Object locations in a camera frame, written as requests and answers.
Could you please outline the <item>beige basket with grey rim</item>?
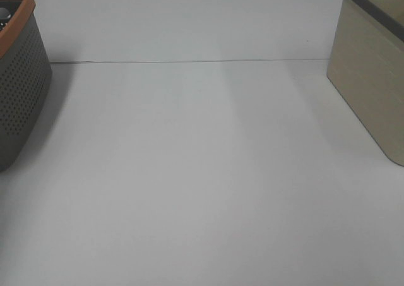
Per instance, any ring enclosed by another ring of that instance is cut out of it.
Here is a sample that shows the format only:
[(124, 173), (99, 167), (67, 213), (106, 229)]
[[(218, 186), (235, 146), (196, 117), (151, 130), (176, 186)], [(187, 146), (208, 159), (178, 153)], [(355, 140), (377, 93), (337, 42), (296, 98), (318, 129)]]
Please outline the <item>beige basket with grey rim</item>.
[(343, 0), (326, 75), (386, 157), (403, 165), (403, 0)]

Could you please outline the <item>grey perforated basket orange rim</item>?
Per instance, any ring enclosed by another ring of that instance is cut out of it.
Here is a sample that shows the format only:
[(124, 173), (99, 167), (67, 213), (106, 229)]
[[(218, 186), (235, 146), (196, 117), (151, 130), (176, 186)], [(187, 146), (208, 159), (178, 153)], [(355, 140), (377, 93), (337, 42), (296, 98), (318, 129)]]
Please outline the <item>grey perforated basket orange rim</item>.
[(52, 69), (34, 0), (1, 0), (1, 170), (18, 158), (44, 106)]

